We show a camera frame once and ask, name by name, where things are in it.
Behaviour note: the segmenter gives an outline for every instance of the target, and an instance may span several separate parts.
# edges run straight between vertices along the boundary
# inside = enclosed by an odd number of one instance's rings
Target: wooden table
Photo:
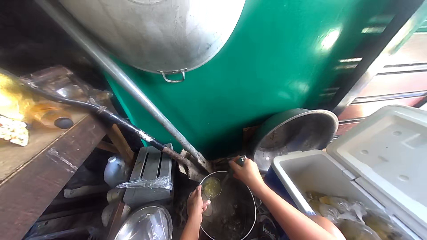
[[[0,238],[21,240],[106,134],[86,112],[70,129],[36,129],[29,144],[0,146]]]

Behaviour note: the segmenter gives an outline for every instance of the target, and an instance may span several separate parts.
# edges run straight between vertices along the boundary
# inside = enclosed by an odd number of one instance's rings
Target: gray wooden crate
[[[172,148],[171,143],[166,144],[166,146]],[[163,154],[152,146],[141,148],[130,181],[139,179],[152,180],[163,176],[169,176],[172,180],[172,160],[170,156]],[[150,202],[167,205],[172,200],[172,196],[172,191],[164,188],[128,188],[123,201],[129,207],[135,209]]]

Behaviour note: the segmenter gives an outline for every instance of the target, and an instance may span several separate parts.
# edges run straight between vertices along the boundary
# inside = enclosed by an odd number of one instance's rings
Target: hand
[[[198,224],[202,223],[202,213],[208,208],[208,205],[210,204],[210,200],[203,202],[202,186],[197,186],[187,199],[188,219],[195,220]]]
[[[265,187],[266,184],[261,177],[257,164],[247,158],[243,162],[243,167],[241,167],[235,162],[238,158],[240,158],[240,156],[235,157],[233,161],[229,162],[230,167],[234,171],[233,177],[240,179],[252,190],[252,192],[257,192]]]

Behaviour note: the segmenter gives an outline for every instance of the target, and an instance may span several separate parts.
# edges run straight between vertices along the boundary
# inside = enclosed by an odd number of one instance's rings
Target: person's left hand
[[[208,208],[208,205],[210,204],[210,200],[203,202],[202,186],[197,186],[187,200],[188,219],[197,221],[199,224],[202,223],[202,213]]]

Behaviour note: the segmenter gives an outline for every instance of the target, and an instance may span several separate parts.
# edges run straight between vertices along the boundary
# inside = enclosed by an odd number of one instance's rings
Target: orange liquid container
[[[74,124],[71,115],[55,102],[39,102],[30,109],[28,115],[49,128],[68,129]]]

